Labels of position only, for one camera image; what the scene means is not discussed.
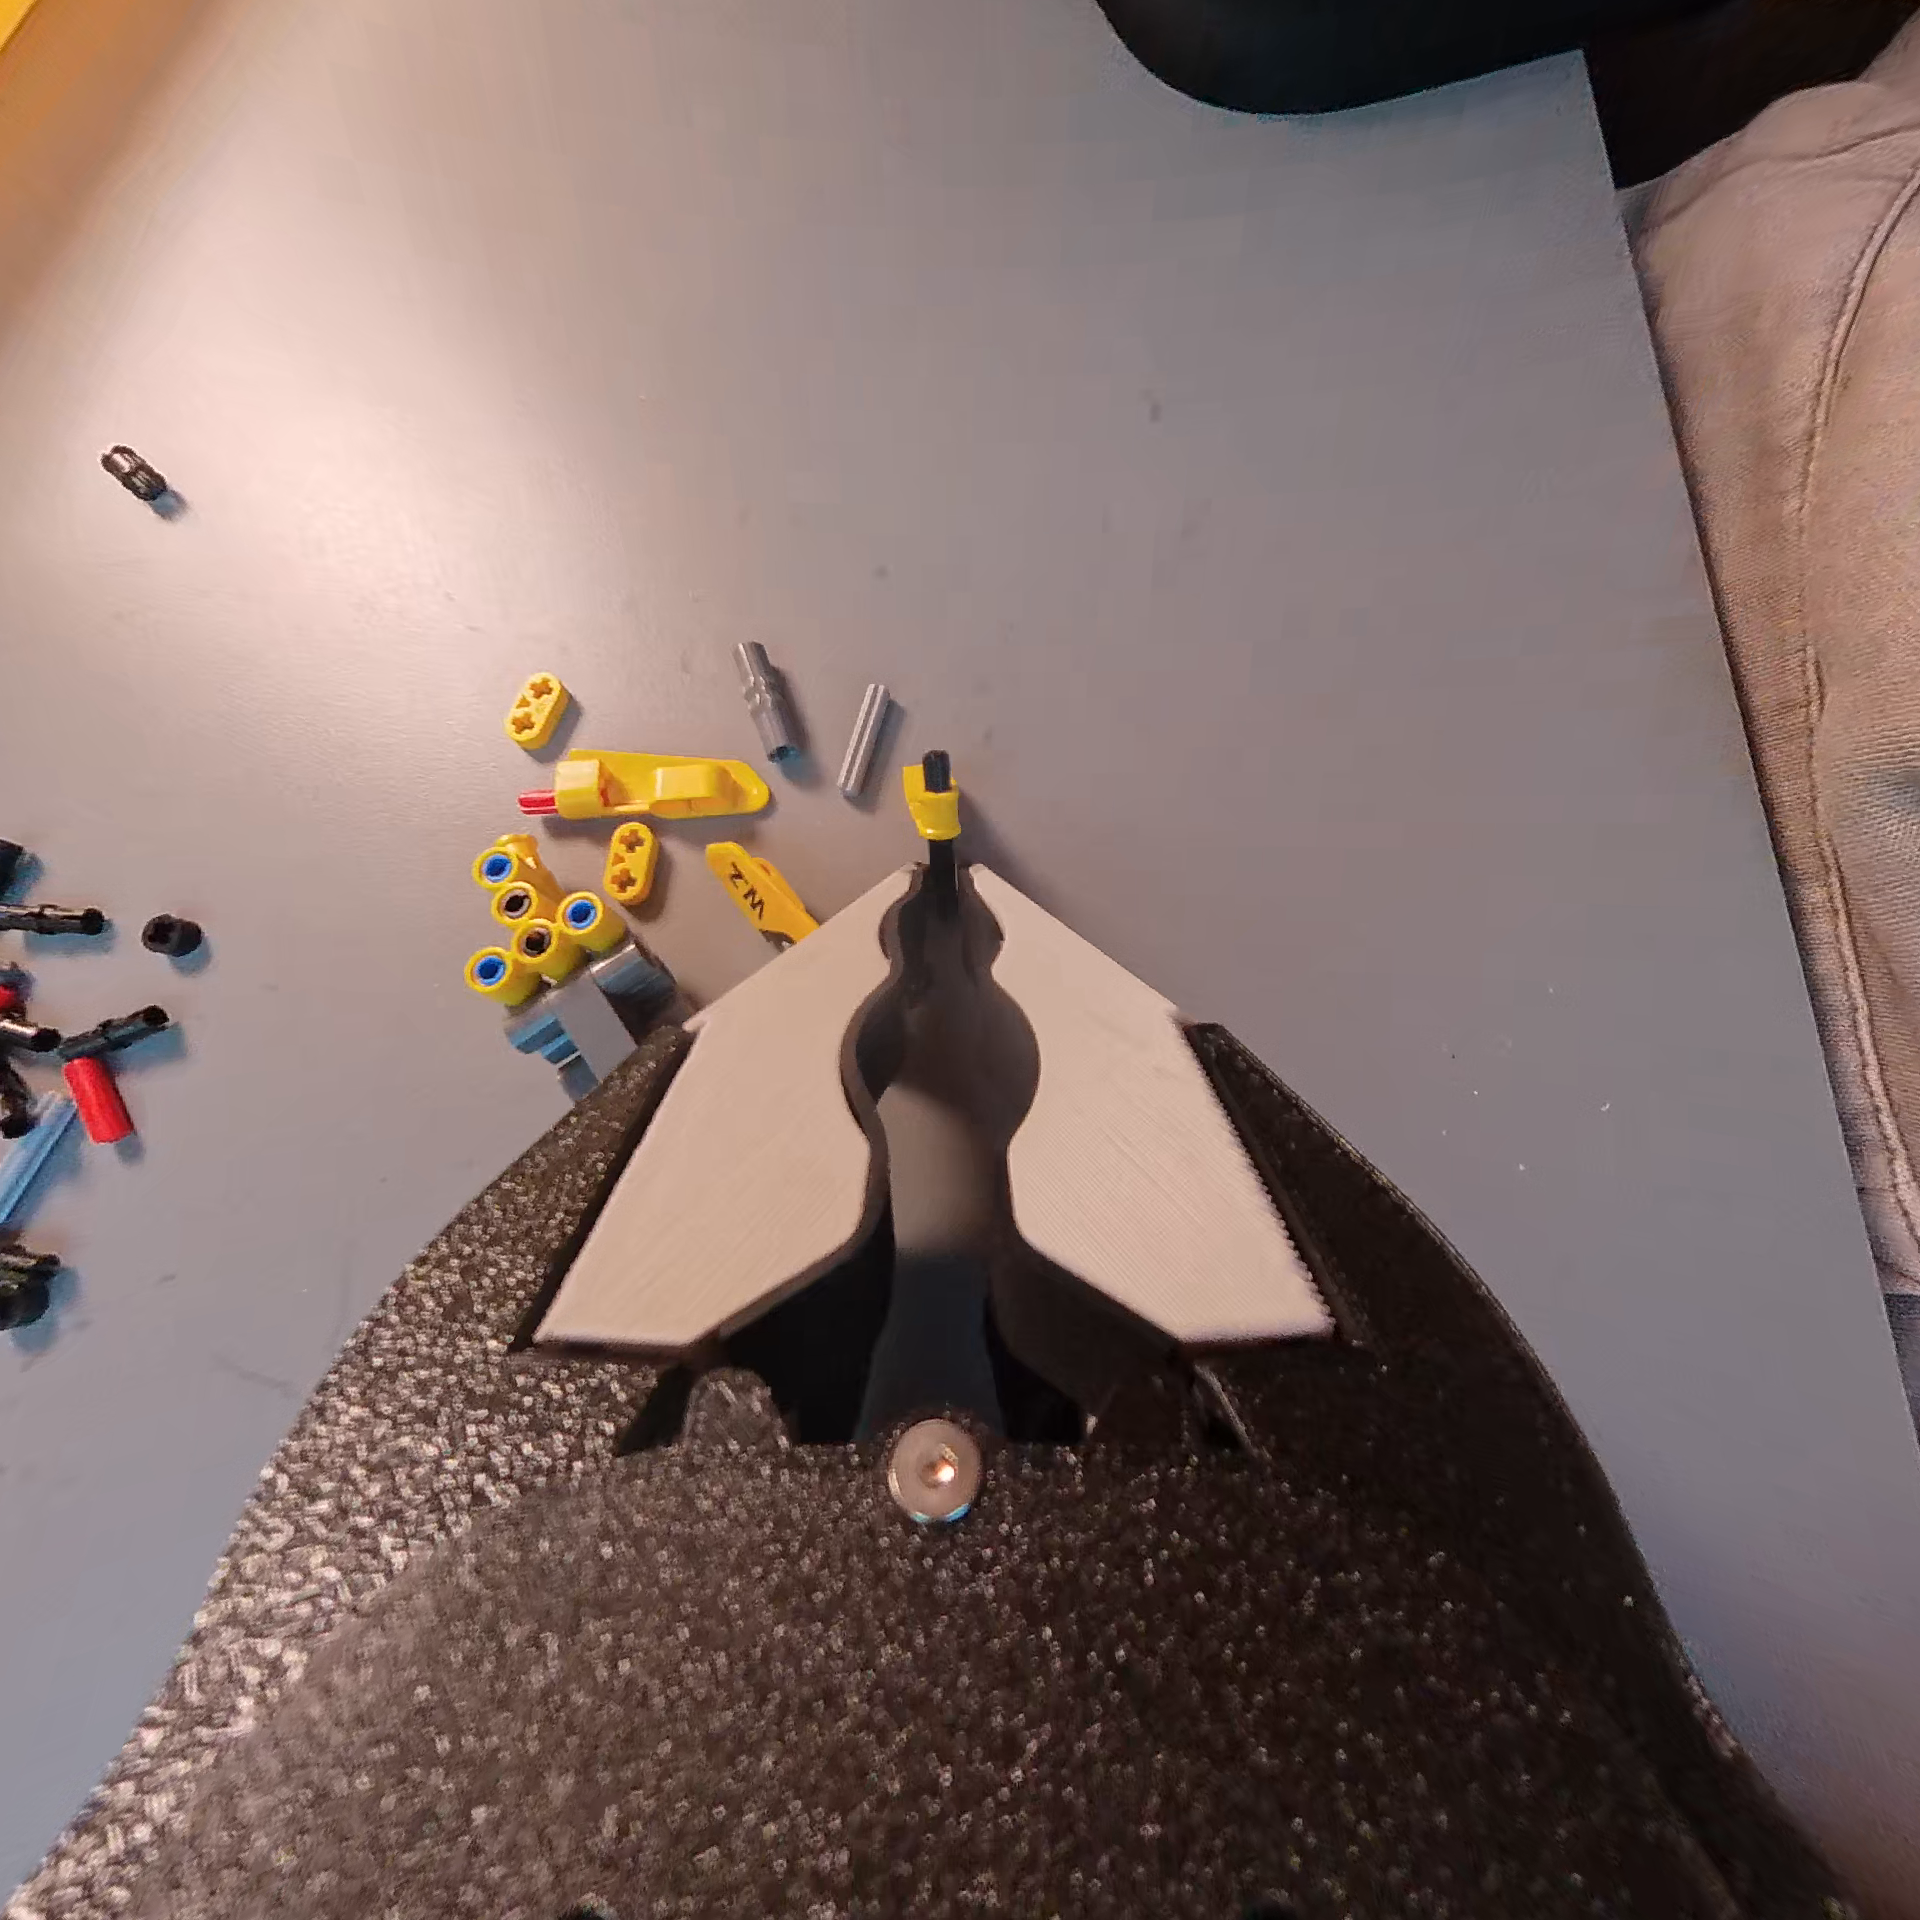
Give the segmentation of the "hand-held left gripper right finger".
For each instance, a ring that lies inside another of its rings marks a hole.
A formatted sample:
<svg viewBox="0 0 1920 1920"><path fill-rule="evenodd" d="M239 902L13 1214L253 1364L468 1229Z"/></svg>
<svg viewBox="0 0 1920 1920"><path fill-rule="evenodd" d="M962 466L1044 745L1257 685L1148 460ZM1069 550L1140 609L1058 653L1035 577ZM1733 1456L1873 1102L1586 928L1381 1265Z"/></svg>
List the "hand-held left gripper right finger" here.
<svg viewBox="0 0 1920 1920"><path fill-rule="evenodd" d="M1331 1337L1179 1009L1006 878L969 878L1038 1059L1006 1148L1021 1238L1189 1350Z"/></svg>

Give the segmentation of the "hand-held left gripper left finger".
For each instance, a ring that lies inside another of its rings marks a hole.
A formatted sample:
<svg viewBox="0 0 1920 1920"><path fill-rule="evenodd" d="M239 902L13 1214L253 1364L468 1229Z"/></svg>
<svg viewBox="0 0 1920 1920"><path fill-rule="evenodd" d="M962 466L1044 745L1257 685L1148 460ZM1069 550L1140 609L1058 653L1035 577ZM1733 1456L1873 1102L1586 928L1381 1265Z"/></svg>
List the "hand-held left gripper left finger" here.
<svg viewBox="0 0 1920 1920"><path fill-rule="evenodd" d="M903 988L890 872L687 1025L687 1050L534 1326L549 1350L690 1353L845 1261L890 1188Z"/></svg>

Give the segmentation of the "yellow brick arm piece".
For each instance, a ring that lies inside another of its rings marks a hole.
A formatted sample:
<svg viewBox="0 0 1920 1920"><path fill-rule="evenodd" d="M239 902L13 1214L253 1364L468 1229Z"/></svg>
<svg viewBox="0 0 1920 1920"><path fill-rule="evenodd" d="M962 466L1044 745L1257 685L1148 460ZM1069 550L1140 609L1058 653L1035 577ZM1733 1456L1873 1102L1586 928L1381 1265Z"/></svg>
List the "yellow brick arm piece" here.
<svg viewBox="0 0 1920 1920"><path fill-rule="evenodd" d="M755 817L772 788L743 760L652 753L570 753L551 769L549 787L516 796L529 819L707 820Z"/></svg>

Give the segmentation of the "yellow connector with black pin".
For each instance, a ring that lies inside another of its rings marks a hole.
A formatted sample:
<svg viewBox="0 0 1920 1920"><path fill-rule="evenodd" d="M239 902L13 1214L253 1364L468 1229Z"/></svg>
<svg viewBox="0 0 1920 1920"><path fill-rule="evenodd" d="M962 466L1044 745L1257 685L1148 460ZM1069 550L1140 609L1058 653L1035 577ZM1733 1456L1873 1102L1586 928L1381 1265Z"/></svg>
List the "yellow connector with black pin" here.
<svg viewBox="0 0 1920 1920"><path fill-rule="evenodd" d="M929 889L946 901L956 898L962 833L962 794L946 749L929 749L903 771L903 801L926 851Z"/></svg>

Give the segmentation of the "grey desk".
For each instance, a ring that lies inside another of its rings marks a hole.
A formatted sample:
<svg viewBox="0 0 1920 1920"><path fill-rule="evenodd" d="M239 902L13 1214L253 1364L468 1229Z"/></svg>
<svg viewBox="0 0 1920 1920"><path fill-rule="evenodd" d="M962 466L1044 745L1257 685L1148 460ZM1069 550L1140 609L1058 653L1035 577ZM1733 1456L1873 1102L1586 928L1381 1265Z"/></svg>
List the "grey desk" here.
<svg viewBox="0 0 1920 1920"><path fill-rule="evenodd" d="M1332 1120L1583 1424L1722 1715L1915 1914L1915 1443L1581 62L1319 121L1095 5L49 8L5 76L5 836L177 1017L5 1340L5 1891L297 1406L570 1102L462 982L503 737L811 763Z"/></svg>

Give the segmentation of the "yellow angled brick piece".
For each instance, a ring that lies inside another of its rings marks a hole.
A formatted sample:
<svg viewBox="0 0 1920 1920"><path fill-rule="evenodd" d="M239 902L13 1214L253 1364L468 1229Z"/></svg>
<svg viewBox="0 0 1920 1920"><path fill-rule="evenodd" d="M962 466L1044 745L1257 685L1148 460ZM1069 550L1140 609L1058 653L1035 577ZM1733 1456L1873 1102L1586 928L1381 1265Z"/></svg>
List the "yellow angled brick piece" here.
<svg viewBox="0 0 1920 1920"><path fill-rule="evenodd" d="M801 893L769 857L731 842L708 844L705 857L743 920L770 947L788 948L818 931Z"/></svg>

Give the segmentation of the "grey brick assembly, blue pins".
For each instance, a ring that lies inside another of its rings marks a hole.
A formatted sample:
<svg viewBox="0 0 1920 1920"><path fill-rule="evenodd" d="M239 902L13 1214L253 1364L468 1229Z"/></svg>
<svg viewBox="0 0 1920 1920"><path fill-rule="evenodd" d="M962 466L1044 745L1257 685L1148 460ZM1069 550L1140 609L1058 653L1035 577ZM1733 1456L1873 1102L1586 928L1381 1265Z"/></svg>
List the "grey brick assembly, blue pins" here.
<svg viewBox="0 0 1920 1920"><path fill-rule="evenodd" d="M556 1067L571 1097L604 1084L657 1027L677 1020L679 982L596 891L570 891L529 833L505 833L471 865L497 937L465 966L505 1042Z"/></svg>

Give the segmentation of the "scattered small building pieces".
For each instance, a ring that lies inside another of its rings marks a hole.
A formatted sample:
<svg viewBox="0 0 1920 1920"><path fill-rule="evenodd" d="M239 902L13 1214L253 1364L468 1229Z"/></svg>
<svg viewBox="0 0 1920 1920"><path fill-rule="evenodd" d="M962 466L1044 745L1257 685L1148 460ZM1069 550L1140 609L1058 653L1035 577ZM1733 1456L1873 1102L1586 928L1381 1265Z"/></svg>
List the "scattered small building pieces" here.
<svg viewBox="0 0 1920 1920"><path fill-rule="evenodd" d="M177 516L181 498L171 482L145 456L129 446L113 446L103 452L103 469L125 492L150 507L159 516ZM27 860L27 851L7 838L2 842L2 893L5 932L27 932L36 940L98 940L107 932L107 917L95 905L67 908L53 902L21 902L13 898L15 875ZM206 941L204 925L179 917L156 915L140 931L140 941L149 954L157 954L170 962L195 958ZM86 1028L60 1030L39 1025L33 1013L25 1013L21 974L5 966L5 1016L2 1016L2 1046L5 1046L5 1146L10 1154L5 1161L5 1249L2 1249L2 1331L19 1332L49 1312L53 1302L53 1288L61 1273L60 1254L43 1254L35 1249L12 1238L10 1220L19 1204L25 1203L39 1180L41 1166L60 1148L67 1130L77 1122L86 1140L95 1146L121 1146L133 1138L135 1124L125 1100L121 1097L113 1059L135 1044L156 1038L174 1021L157 1003L135 1009L130 1016L116 1016L95 1021ZM36 1059L54 1062L61 1075L61 1092L36 1097L15 1067L15 1059Z"/></svg>

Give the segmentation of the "person's beige sweatshirt torso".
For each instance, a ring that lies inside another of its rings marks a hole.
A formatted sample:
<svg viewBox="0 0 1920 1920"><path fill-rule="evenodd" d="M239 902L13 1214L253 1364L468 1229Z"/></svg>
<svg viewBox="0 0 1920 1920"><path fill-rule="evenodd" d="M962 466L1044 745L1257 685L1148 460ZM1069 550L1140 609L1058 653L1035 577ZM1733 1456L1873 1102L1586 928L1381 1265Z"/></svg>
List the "person's beige sweatshirt torso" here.
<svg viewBox="0 0 1920 1920"><path fill-rule="evenodd" d="M1627 200L1885 1294L1918 1288L1918 26Z"/></svg>

